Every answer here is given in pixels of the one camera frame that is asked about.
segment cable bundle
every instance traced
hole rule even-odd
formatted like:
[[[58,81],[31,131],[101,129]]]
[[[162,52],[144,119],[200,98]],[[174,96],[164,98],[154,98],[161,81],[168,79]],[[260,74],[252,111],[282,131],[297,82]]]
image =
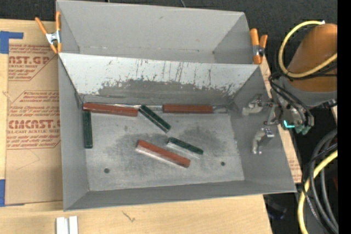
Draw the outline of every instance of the cable bundle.
[[[299,197],[297,210],[298,222],[303,234],[308,233],[304,223],[305,201],[308,202],[312,214],[326,233],[339,233],[338,221],[333,214],[328,199],[324,173],[325,167],[338,156],[336,136],[337,129],[334,129],[317,143],[312,153],[312,159],[304,172],[303,191]],[[317,176],[320,176],[322,202],[316,190],[315,179]]]

